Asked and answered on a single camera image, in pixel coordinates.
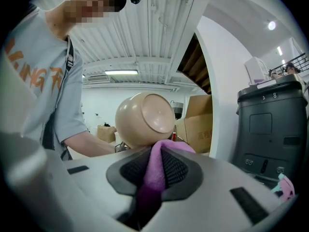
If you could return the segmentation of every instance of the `t-shirt sleeve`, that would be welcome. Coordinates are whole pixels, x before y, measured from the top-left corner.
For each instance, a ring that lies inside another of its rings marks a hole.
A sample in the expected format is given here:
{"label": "t-shirt sleeve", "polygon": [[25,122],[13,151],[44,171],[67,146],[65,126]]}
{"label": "t-shirt sleeve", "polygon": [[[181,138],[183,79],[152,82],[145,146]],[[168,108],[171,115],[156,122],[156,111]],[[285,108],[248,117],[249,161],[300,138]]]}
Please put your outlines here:
{"label": "t-shirt sleeve", "polygon": [[81,111],[83,61],[80,55],[67,75],[55,113],[54,128],[59,142],[87,131]]}

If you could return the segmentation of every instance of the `purple towel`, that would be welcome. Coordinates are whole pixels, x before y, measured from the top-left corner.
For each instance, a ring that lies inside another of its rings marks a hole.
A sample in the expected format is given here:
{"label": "purple towel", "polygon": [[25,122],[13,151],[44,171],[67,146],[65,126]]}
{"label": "purple towel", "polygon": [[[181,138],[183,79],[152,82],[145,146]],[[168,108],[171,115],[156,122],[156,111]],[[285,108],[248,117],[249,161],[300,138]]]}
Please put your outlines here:
{"label": "purple towel", "polygon": [[185,150],[195,153],[188,144],[172,140],[158,141],[151,150],[144,176],[144,182],[137,193],[137,208],[147,223],[161,206],[161,193],[165,190],[165,176],[161,157],[161,147]]}

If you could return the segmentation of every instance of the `white label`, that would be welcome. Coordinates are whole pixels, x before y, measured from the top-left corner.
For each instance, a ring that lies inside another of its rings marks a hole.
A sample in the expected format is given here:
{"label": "white label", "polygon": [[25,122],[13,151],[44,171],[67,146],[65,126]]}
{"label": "white label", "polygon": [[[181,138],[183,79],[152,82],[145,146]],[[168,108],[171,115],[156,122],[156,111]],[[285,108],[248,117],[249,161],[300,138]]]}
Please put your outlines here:
{"label": "white label", "polygon": [[260,88],[268,87],[268,86],[274,85],[274,84],[276,84],[276,83],[277,83],[276,80],[271,80],[271,81],[268,81],[268,82],[259,84],[259,85],[257,86],[257,88],[260,89]]}

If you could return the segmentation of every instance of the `beige bowl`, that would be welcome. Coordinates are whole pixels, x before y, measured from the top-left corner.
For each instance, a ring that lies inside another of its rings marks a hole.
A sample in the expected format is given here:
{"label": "beige bowl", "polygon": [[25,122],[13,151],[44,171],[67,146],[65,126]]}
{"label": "beige bowl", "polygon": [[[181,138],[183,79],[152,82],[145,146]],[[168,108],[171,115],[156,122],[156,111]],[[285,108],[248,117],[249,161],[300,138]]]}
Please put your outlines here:
{"label": "beige bowl", "polygon": [[139,93],[119,105],[115,124],[125,144],[136,148],[168,139],[174,129],[175,114],[162,96]]}

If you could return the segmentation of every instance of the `air vent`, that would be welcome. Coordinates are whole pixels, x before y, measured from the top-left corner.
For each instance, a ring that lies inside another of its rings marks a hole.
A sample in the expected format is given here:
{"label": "air vent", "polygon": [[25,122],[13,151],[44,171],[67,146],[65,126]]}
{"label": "air vent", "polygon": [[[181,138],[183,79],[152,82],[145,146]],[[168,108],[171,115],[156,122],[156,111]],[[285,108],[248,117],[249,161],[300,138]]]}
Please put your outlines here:
{"label": "air vent", "polygon": [[91,76],[88,78],[88,82],[94,82],[94,81],[108,81],[108,76],[107,75],[96,75],[96,76]]}

